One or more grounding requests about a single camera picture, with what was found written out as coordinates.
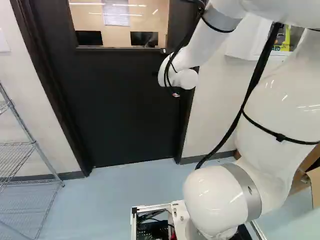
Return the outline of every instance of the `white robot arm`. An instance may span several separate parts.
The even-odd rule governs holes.
[[[235,163],[195,170],[184,183],[190,219],[208,240],[229,239],[238,225],[281,207],[297,168],[320,140],[317,0],[211,0],[189,45],[173,60],[177,73],[169,69],[170,82],[185,89],[195,87],[198,75],[189,68],[205,63],[246,12],[311,30],[250,95],[236,128],[242,157]],[[161,86],[167,62],[168,58],[158,76]]]

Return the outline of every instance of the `floor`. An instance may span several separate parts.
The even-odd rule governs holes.
[[[230,157],[205,164],[233,161]],[[96,168],[88,178],[65,181],[39,239],[129,240],[131,207],[182,199],[184,180],[195,165],[176,165],[172,159],[162,159]],[[306,189],[257,222],[268,240],[288,236],[291,240],[320,239],[315,226],[316,219],[320,219],[320,209],[311,210],[311,191]]]
[[[131,207],[183,199],[184,180],[195,166],[162,159],[96,168],[88,178],[65,181],[39,239],[129,240]]]

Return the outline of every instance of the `white wall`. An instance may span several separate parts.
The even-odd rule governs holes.
[[[32,64],[10,0],[0,2],[0,28],[11,48],[11,52],[0,52],[0,81],[56,171],[80,171]],[[0,142],[26,140],[10,111],[0,116],[0,132]],[[39,155],[33,153],[18,175],[48,173]]]
[[[256,61],[225,56],[226,45],[200,67],[182,157],[209,153],[229,129],[245,97]],[[270,60],[264,73],[281,63]],[[219,152],[236,149],[231,136]]]

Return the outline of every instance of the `metal frame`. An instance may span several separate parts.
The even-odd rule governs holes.
[[[3,85],[0,83],[0,94],[2,94],[6,107],[3,107],[5,104],[2,102],[1,104],[1,114],[4,113],[7,109],[10,109],[12,114],[14,115],[16,121],[19,123],[20,127],[22,128],[23,132],[25,133],[25,135],[27,136],[29,142],[19,142],[19,143],[4,143],[4,144],[0,144],[0,146],[2,147],[11,147],[9,151],[9,153],[5,153],[3,156],[3,161],[0,162],[0,164],[5,165],[4,169],[0,169],[0,172],[2,171],[2,174],[0,175],[0,194],[4,191],[4,189],[10,184],[11,179],[15,176],[15,174],[18,172],[18,170],[22,167],[22,165],[26,162],[26,160],[28,159],[28,157],[32,154],[32,152],[34,150],[36,150],[39,154],[39,156],[41,157],[41,159],[43,160],[43,162],[45,163],[45,165],[47,166],[47,168],[50,170],[50,172],[53,174],[54,178],[56,181],[58,181],[60,183],[61,187],[64,187],[65,184],[63,183],[63,181],[59,178],[57,172],[55,171],[55,169],[53,168],[53,166],[51,165],[51,163],[49,162],[48,158],[46,157],[46,155],[44,154],[44,152],[42,151],[42,149],[40,148],[38,142],[34,139],[34,137],[32,136],[32,134],[30,133],[30,131],[28,130],[26,124],[24,123],[24,121],[22,120],[22,118],[20,117],[19,113],[17,112],[17,110],[15,109],[15,106],[12,102],[12,100],[9,98],[8,94],[6,93]],[[25,152],[23,152],[21,149],[18,154],[15,153],[15,148],[22,148],[22,150],[25,149]],[[56,190],[56,192],[53,195],[53,198],[49,204],[49,206],[47,207],[45,214],[44,214],[44,218],[41,222],[41,225],[39,227],[39,230],[35,236],[35,239],[37,239],[37,237],[39,236],[40,230],[43,227],[44,221],[48,215],[49,209],[53,203],[53,200],[56,196],[58,192],[58,189]],[[4,223],[3,221],[0,220],[0,227],[3,227],[6,232],[10,233],[10,235],[12,235],[14,237],[15,240],[32,240],[30,237],[25,236],[24,234],[20,233],[18,230],[14,229],[13,227],[7,225],[6,223]]]
[[[171,205],[170,203],[166,204],[158,204],[151,206],[135,206],[131,209],[131,240],[137,240],[137,214],[147,213],[147,212],[156,212],[159,211],[163,213],[163,211],[168,211],[171,213]]]
[[[176,204],[180,201],[173,201],[171,203],[165,203],[165,204],[158,204],[158,205],[150,205],[150,206],[135,206],[131,208],[131,240],[137,240],[137,214],[140,213],[147,213],[147,212],[157,212],[162,213],[163,210],[168,211],[169,213],[172,213],[172,207],[176,207]],[[250,221],[250,224],[259,238],[259,240],[267,240],[266,236],[258,226],[257,222],[255,220]]]

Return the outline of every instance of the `door window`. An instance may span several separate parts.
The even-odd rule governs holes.
[[[170,0],[69,0],[80,47],[166,48]]]

